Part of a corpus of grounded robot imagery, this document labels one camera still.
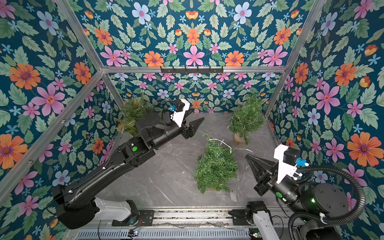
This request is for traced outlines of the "thin wire string light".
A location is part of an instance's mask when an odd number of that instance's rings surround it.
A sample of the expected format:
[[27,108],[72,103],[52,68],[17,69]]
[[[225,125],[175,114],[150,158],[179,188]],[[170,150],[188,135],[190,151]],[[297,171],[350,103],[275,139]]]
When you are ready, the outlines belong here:
[[238,148],[238,147],[232,147],[232,146],[230,146],[229,144],[227,144],[224,140],[220,140],[220,139],[214,138],[214,137],[208,135],[208,134],[205,133],[205,132],[202,132],[202,136],[203,136],[204,138],[206,138],[206,140],[207,140],[208,142],[211,142],[211,141],[219,142],[219,147],[221,147],[222,145],[226,146],[227,148],[230,149],[230,152],[231,152],[231,153],[232,153],[234,150],[247,151],[247,152],[252,153],[252,154],[254,153],[254,152],[253,152],[252,150],[250,150],[250,149],[246,149],[246,148]]

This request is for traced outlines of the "clear battery box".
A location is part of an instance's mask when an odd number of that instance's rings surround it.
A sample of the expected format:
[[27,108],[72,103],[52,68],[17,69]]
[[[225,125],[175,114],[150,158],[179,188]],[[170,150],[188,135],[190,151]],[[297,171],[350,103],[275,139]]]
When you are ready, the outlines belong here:
[[238,202],[238,200],[237,200],[237,192],[236,191],[233,191],[233,190],[231,190],[230,191],[230,197],[231,197],[231,200],[233,201],[233,202]]

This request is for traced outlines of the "dark green tree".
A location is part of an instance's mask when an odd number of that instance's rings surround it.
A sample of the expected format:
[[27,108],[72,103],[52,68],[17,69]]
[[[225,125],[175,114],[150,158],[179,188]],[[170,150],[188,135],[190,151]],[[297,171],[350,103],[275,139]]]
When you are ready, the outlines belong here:
[[204,153],[197,158],[194,178],[199,191],[204,194],[208,190],[230,192],[229,182],[237,177],[238,163],[234,151],[219,142],[207,142]]
[[233,111],[229,129],[243,139],[246,145],[249,144],[249,135],[264,124],[262,113],[264,103],[265,100],[259,96],[258,92],[255,92],[247,97],[243,105],[239,105]]

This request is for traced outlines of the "light green fern christmas tree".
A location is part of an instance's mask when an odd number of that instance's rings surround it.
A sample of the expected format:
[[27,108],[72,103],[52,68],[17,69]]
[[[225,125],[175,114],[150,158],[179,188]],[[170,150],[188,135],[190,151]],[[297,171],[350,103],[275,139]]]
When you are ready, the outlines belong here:
[[120,108],[119,116],[115,118],[118,123],[118,132],[127,133],[133,137],[138,136],[139,131],[136,127],[136,121],[153,109],[154,106],[145,98],[134,97],[127,100]]

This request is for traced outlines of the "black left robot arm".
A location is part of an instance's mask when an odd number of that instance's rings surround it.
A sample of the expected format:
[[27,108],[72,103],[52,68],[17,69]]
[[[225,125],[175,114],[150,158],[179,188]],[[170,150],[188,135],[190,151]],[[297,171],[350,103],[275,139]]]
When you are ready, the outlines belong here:
[[139,220],[139,211],[132,200],[106,201],[96,195],[122,175],[133,171],[155,156],[155,151],[175,137],[189,139],[195,135],[204,118],[190,122],[182,114],[181,124],[171,119],[169,113],[160,115],[149,112],[136,121],[139,135],[121,144],[112,156],[85,177],[72,184],[53,189],[54,201],[58,204],[58,221],[68,229],[81,228],[92,221],[106,221],[133,226]]

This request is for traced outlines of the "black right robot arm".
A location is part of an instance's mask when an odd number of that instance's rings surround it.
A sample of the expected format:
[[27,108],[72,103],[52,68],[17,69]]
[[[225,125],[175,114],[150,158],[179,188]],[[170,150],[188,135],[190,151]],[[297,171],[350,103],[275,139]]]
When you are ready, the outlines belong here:
[[[275,194],[292,212],[288,232],[292,240],[339,240],[335,226],[358,218],[364,211],[366,196],[362,185],[349,173],[327,165],[309,166],[299,158],[300,152],[284,149],[276,153],[278,162],[246,155],[257,181],[255,191],[263,196]],[[312,183],[314,172],[327,171],[347,180],[357,194],[355,204],[349,204],[345,192],[327,183]]]

